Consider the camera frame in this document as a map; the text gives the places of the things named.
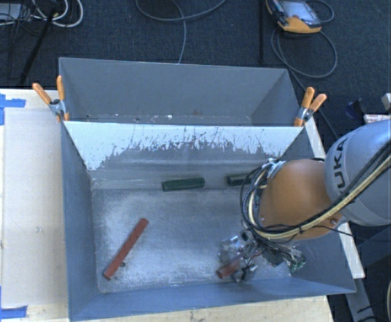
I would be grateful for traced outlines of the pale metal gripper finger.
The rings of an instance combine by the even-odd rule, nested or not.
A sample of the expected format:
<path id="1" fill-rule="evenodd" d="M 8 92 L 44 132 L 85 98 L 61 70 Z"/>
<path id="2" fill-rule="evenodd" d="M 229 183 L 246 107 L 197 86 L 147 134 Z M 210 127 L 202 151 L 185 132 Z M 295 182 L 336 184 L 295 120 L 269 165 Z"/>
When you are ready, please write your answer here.
<path id="1" fill-rule="evenodd" d="M 247 253 L 248 241 L 241 235 L 234 235 L 224 239 L 220 243 L 220 261 L 231 261 L 234 259 L 244 260 Z"/>
<path id="2" fill-rule="evenodd" d="M 237 270 L 233 274 L 233 280 L 235 282 L 248 282 L 254 277 L 257 270 L 258 270 L 258 265 L 255 263 L 251 263 L 246 267 Z"/>

